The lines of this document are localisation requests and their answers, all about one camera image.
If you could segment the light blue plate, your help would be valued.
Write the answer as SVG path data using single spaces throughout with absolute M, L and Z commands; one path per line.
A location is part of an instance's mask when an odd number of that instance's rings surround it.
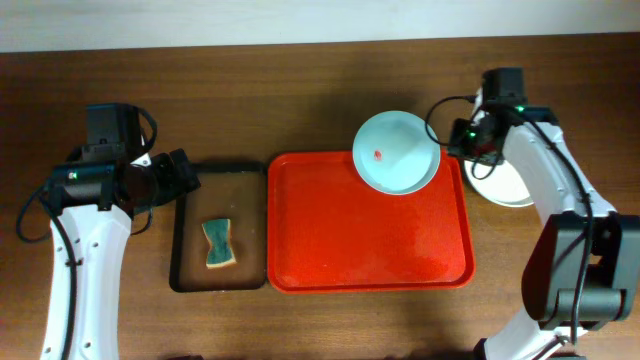
M 424 120 L 394 110 L 364 122 L 354 138 L 352 158 L 367 185 L 385 194 L 407 195 L 433 179 L 441 150 Z

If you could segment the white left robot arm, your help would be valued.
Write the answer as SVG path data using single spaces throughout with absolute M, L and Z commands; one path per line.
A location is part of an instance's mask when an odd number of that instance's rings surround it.
M 121 268 L 136 215 L 198 189 L 186 153 L 93 158 L 55 167 L 43 207 L 54 262 L 43 359 L 116 359 Z

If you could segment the white plate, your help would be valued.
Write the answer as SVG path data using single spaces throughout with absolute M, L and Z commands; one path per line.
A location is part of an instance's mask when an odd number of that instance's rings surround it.
M 522 178 L 508 161 L 497 165 L 489 176 L 490 166 L 478 164 L 472 171 L 472 161 L 465 160 L 463 164 L 471 186 L 488 201 L 512 208 L 534 204 Z

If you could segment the green and yellow sponge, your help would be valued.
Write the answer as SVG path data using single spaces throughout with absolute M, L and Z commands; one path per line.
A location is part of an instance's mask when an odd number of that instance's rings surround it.
M 223 268 L 236 263 L 231 244 L 231 220 L 213 219 L 202 224 L 203 233 L 209 243 L 206 257 L 208 269 Z

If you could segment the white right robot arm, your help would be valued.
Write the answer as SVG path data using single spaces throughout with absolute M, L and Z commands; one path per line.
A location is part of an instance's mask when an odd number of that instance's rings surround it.
M 639 281 L 639 218 L 622 215 L 590 184 L 547 108 L 494 108 L 458 119 L 449 154 L 508 162 L 525 184 L 543 230 L 521 280 L 523 306 L 477 359 L 547 359 L 568 343 L 625 320 Z

